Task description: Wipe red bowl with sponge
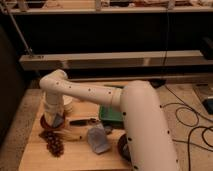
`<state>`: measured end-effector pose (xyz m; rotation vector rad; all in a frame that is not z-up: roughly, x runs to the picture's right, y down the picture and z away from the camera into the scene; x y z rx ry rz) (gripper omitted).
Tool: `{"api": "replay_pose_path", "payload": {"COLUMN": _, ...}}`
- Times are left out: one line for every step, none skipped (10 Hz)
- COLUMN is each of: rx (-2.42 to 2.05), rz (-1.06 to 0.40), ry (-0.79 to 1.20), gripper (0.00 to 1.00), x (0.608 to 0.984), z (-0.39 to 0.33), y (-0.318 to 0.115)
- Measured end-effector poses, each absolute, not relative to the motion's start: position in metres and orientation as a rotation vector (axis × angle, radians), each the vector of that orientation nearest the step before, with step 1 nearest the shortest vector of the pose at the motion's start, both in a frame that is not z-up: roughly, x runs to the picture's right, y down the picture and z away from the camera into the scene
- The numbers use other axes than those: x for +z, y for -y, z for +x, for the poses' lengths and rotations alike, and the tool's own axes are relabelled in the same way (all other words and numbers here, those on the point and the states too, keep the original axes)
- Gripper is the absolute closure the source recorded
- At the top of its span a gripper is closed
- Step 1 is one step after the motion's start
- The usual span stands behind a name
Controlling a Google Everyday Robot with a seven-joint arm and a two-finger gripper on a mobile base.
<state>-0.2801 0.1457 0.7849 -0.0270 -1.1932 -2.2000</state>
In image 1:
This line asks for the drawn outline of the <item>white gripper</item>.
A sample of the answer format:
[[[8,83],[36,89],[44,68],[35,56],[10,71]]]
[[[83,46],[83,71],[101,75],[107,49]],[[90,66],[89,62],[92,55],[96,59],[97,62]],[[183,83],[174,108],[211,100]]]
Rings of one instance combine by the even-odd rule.
[[[58,114],[62,115],[64,110],[63,110],[63,107],[59,104],[52,105],[52,104],[45,102],[44,103],[44,113],[45,112],[48,112],[50,114],[58,113]]]

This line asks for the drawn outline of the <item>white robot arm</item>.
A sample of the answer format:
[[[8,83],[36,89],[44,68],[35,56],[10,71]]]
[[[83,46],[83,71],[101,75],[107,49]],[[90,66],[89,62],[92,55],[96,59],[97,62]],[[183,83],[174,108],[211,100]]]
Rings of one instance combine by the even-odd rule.
[[[132,81],[123,88],[70,82],[58,69],[44,76],[39,85],[45,91],[45,128],[64,124],[65,95],[114,107],[123,115],[133,169],[136,171],[180,171],[178,157],[160,107],[156,90],[147,81]]]

